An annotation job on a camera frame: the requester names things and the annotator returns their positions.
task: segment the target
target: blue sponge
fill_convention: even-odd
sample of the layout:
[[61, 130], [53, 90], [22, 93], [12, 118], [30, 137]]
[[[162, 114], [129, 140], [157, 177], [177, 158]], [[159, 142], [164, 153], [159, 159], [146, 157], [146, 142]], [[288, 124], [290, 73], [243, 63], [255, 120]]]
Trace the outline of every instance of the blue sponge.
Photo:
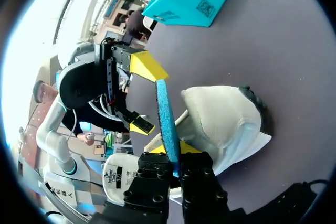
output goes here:
[[170, 105], [167, 86], [164, 80], [156, 82], [156, 100], [163, 146], [173, 164], [174, 176], [180, 175], [180, 140], [177, 134], [174, 115]]

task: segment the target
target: window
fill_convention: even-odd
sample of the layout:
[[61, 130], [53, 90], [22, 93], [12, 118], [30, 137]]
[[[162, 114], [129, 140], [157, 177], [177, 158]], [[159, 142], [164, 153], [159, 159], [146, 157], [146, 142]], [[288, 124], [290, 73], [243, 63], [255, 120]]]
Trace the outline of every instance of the window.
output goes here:
[[134, 0], [125, 0], [125, 2], [121, 6], [121, 9], [129, 10], [131, 8], [131, 5], [133, 4], [133, 2], [134, 2]]
[[122, 23], [119, 21], [119, 18], [123, 15], [122, 13], [118, 13], [116, 19], [113, 21], [114, 26], [120, 26]]
[[117, 3], [118, 3], [119, 0], [112, 0], [109, 7], [107, 8], [106, 10], [106, 13], [104, 15], [104, 18], [109, 18], [111, 17], [115, 7], [117, 6]]
[[91, 123], [79, 122], [79, 125], [82, 131], [91, 131]]
[[60, 74], [60, 72], [56, 72], [56, 78], [55, 78], [55, 80], [56, 80], [56, 89], [58, 90], [59, 89], [59, 83], [58, 83], [58, 79], [59, 79], [59, 74]]
[[117, 33], [114, 33], [112, 31], [107, 31], [106, 34], [105, 34], [105, 38], [112, 38], [112, 39], [119, 39], [121, 35], [120, 34], [117, 34]]
[[130, 35], [129, 32], [126, 32], [126, 33], [124, 34], [124, 36], [122, 37], [121, 41], [122, 41], [122, 42], [125, 42], [125, 43], [127, 43], [127, 44], [130, 44], [130, 43], [132, 42], [132, 39], [133, 39], [133, 36]]

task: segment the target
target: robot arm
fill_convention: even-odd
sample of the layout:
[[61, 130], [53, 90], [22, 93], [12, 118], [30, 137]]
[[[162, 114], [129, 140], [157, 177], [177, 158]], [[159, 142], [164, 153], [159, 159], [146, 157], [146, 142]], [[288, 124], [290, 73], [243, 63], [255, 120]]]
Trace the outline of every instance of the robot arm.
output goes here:
[[100, 45], [78, 47], [76, 58], [78, 61], [65, 68], [59, 76], [59, 93], [67, 108], [80, 108], [86, 103], [92, 106], [92, 100], [105, 95], [111, 114], [102, 115], [110, 119], [117, 116], [130, 131], [145, 135], [153, 132], [153, 124], [139, 113], [126, 109], [119, 88], [121, 72], [127, 74], [128, 86], [133, 73], [153, 82], [168, 77], [149, 52], [106, 38]]
[[148, 135], [154, 130], [154, 125], [139, 113], [128, 111], [122, 102], [119, 69], [128, 75], [128, 85], [133, 73], [153, 82], [168, 75], [147, 51], [130, 48], [111, 38], [106, 38], [100, 45], [80, 45], [69, 64], [59, 76], [59, 95], [37, 130], [36, 141], [42, 150], [56, 159], [66, 174], [72, 175], [77, 170], [76, 162], [70, 155], [66, 138], [57, 133], [67, 109], [83, 107], [104, 94], [110, 111], [126, 128]]
[[56, 162], [66, 174], [76, 172], [77, 166], [72, 159], [66, 138], [57, 133], [67, 109], [59, 95], [53, 101], [46, 118], [37, 129], [36, 142], [40, 149], [56, 159]]

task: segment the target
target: label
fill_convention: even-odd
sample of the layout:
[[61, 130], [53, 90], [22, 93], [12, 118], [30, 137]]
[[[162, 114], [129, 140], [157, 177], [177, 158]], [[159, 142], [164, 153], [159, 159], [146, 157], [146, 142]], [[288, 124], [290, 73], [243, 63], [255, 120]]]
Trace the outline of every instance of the label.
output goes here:
[[46, 172], [44, 180], [48, 182], [51, 190], [62, 200], [74, 208], [77, 207], [75, 187], [71, 179]]
[[122, 167], [115, 165], [105, 165], [103, 179], [109, 188], [120, 189], [122, 179]]
[[131, 185], [132, 181], [135, 178], [135, 176], [136, 176], [136, 172], [126, 171], [126, 181], [125, 181], [125, 184], [126, 185]]

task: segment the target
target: qr code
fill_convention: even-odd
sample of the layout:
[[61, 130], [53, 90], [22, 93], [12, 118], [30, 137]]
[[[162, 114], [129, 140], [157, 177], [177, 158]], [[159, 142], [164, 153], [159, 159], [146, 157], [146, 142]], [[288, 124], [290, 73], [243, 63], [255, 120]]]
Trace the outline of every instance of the qr code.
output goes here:
[[208, 0], [201, 0], [196, 9], [203, 13], [207, 18], [210, 18], [215, 12], [215, 7], [210, 4]]

